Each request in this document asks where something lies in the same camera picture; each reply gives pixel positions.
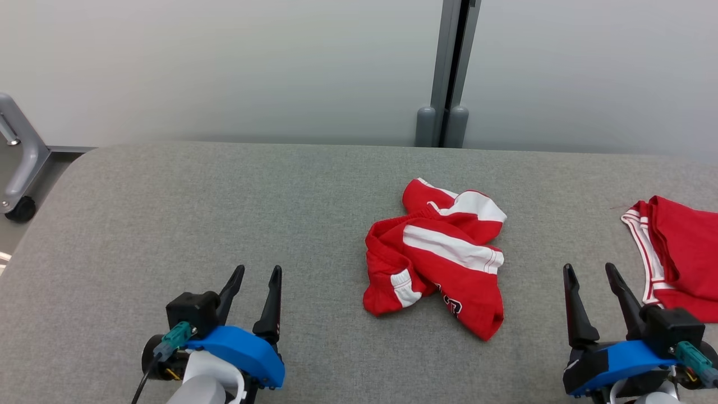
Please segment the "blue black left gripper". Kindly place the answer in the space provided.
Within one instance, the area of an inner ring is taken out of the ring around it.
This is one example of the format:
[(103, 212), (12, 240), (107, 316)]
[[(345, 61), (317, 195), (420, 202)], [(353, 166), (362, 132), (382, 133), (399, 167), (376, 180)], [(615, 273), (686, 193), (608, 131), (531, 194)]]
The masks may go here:
[[(234, 297), (240, 291), (245, 266), (240, 264), (219, 293), (218, 324), (226, 325)], [(180, 380), (208, 375), (229, 389), (281, 389), (286, 369), (271, 345), (280, 339), (283, 269), (276, 265), (268, 294), (252, 333), (239, 327), (217, 327), (207, 337), (191, 325), (177, 325), (149, 340), (143, 350), (141, 370), (149, 379)]]

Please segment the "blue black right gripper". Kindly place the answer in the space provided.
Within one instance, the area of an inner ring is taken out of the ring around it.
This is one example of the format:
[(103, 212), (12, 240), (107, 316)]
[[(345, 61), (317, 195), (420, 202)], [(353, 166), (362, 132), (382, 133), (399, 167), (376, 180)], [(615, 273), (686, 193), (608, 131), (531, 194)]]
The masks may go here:
[(623, 342), (599, 343), (598, 330), (592, 326), (579, 295), (580, 284), (574, 268), (563, 266), (565, 309), (569, 347), (569, 363), (564, 369), (563, 384), (569, 396), (589, 396), (608, 388), (621, 379), (636, 378), (657, 368), (682, 366), (676, 371), (686, 389), (697, 389), (697, 374), (687, 373), (688, 367), (669, 350), (679, 338), (642, 338), (645, 330), (641, 304), (613, 263), (605, 264), (605, 272), (613, 294), (617, 297), (625, 326)]

